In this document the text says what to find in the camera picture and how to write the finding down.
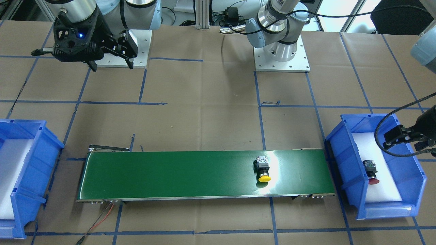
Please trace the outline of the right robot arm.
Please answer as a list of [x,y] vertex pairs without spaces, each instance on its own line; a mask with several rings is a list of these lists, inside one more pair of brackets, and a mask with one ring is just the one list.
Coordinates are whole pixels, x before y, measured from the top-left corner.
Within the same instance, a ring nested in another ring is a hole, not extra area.
[[152,31],[161,25],[159,0],[48,0],[56,16],[53,47],[34,50],[61,62],[97,68],[146,68]]

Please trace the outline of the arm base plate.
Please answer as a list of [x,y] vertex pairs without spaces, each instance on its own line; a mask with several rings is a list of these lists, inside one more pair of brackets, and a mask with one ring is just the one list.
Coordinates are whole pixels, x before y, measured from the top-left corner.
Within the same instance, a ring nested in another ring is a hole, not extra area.
[[253,54],[256,71],[297,73],[311,71],[301,36],[291,45],[275,42],[263,48],[253,48]]
[[121,52],[123,55],[115,56],[113,54],[107,53],[104,55],[103,59],[95,61],[98,68],[129,68],[128,62],[131,64],[131,68],[146,68],[149,50],[152,40],[152,30],[129,30],[125,37],[125,43],[130,44],[136,51],[134,53],[130,52],[131,58],[126,60],[127,52],[130,50],[125,50]]

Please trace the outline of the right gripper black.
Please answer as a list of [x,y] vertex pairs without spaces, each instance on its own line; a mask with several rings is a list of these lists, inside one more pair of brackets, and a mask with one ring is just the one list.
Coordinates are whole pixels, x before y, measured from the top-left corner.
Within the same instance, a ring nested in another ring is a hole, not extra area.
[[[109,53],[125,59],[129,69],[134,68],[134,58],[138,55],[138,45],[134,41],[129,29],[123,30],[118,35],[106,36],[100,42],[104,53]],[[86,64],[93,71],[97,71],[97,63],[93,60],[86,61]]]

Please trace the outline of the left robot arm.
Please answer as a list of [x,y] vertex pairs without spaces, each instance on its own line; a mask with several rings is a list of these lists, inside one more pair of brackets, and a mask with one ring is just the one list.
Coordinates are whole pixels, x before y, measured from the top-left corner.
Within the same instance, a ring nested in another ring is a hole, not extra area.
[[[434,18],[435,0],[419,0],[425,9],[411,5],[399,5],[373,10],[372,12],[345,16],[328,16],[308,11],[300,0],[268,0],[257,13],[256,18],[245,24],[245,32],[253,46],[256,71],[308,73],[311,68],[307,59],[301,31],[309,20],[309,15],[327,18],[348,18],[397,8],[410,8],[423,11]],[[411,56],[421,65],[435,73],[435,24],[420,36],[411,49]]]

